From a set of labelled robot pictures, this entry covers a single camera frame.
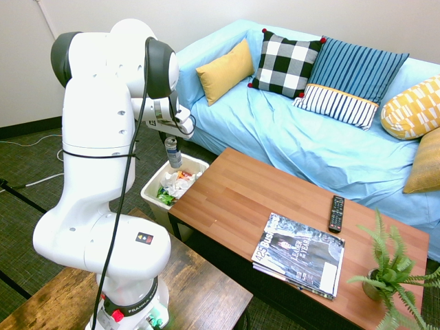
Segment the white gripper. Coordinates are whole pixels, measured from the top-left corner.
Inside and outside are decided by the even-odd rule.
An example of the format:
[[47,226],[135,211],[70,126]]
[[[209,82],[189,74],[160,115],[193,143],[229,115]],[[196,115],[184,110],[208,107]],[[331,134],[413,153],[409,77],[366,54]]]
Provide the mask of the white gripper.
[[189,139],[194,134],[194,124],[191,118],[184,120],[183,122],[169,122],[159,121],[157,119],[146,119],[146,125],[150,129],[159,131],[159,137],[162,144],[166,144],[166,134],[176,136],[176,150],[178,153],[182,150],[183,139]]

